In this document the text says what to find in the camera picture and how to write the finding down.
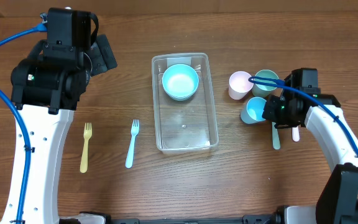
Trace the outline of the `blue plastic cup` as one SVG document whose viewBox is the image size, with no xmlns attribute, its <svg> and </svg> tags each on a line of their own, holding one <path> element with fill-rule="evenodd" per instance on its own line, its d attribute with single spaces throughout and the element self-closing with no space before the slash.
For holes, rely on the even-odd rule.
<svg viewBox="0 0 358 224">
<path fill-rule="evenodd" d="M 241 120 L 245 124 L 255 124 L 265 121 L 262 115 L 266 102 L 267 101 L 261 97 L 255 96 L 250 98 L 241 111 Z"/>
</svg>

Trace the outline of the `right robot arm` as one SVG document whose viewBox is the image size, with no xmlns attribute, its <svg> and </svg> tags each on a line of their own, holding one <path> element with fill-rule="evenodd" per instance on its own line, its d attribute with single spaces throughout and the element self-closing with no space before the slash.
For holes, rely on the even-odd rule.
<svg viewBox="0 0 358 224">
<path fill-rule="evenodd" d="M 331 169 L 316 205 L 285 207 L 272 223 L 358 223 L 358 140 L 335 96 L 284 90 L 268 97 L 262 116 L 277 128 L 305 127 Z"/>
</svg>

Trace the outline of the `light blue bowl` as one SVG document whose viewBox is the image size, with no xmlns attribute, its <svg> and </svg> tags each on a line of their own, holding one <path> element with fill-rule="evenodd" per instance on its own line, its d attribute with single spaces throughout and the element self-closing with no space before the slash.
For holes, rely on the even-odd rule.
<svg viewBox="0 0 358 224">
<path fill-rule="evenodd" d="M 195 69 L 185 64 L 172 65 L 162 76 L 162 86 L 166 94 L 177 101 L 191 98 L 198 89 L 200 80 Z"/>
</svg>

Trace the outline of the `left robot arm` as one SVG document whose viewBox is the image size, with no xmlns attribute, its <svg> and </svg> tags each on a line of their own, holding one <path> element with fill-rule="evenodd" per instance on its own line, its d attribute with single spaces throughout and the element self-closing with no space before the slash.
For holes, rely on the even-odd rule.
<svg viewBox="0 0 358 224">
<path fill-rule="evenodd" d="M 46 107 L 24 106 L 18 111 L 30 139 L 30 166 L 22 218 L 17 219 L 20 191 L 25 167 L 24 132 L 16 125 L 16 150 L 8 203 L 1 223 L 111 223 L 111 216 L 97 212 L 59 217 L 57 208 L 58 183 L 63 147 L 73 121 L 72 110 L 48 113 Z"/>
</svg>

